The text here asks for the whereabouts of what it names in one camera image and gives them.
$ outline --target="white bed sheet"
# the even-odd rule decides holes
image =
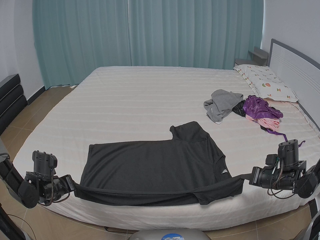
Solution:
[[[232,176],[263,167],[267,154],[277,153],[282,136],[268,134],[245,118],[231,113],[217,125],[206,116],[203,102],[217,89],[253,94],[233,70],[182,67],[100,67],[59,102],[30,134],[14,159],[24,175],[33,170],[34,150],[58,158],[57,175],[71,174],[80,182],[88,146],[94,143],[167,140],[171,125],[197,121],[226,155]],[[284,114],[279,132],[306,143],[299,149],[307,167],[320,157],[319,132],[306,121],[297,104],[271,101]],[[236,226],[296,209],[313,199],[297,195],[279,200],[267,190],[244,182],[243,192],[206,206],[107,206],[76,198],[48,208],[79,221],[131,230],[197,228],[214,230]],[[289,196],[290,191],[279,195]]]

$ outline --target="pile of clothes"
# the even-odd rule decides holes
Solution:
[[[248,120],[258,123],[261,129],[270,134],[286,135],[277,132],[280,118],[283,114],[280,110],[270,107],[268,102],[255,95],[249,95],[243,100],[243,94],[226,90],[216,90],[211,94],[211,99],[203,103],[207,110],[207,116],[216,124],[221,124],[222,118],[233,111]]]

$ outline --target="floral pillowcase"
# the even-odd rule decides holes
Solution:
[[[234,70],[244,78],[257,97],[275,101],[297,102],[295,93],[281,82],[268,66],[239,65]]]

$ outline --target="round blue sticker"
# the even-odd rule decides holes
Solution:
[[[184,240],[182,235],[179,234],[166,234],[164,237],[162,237],[161,240]]]

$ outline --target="teal curtain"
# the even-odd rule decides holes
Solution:
[[[33,28],[46,89],[131,65],[128,0],[33,0]]]
[[[132,65],[232,69],[262,23],[263,0],[129,0]]]

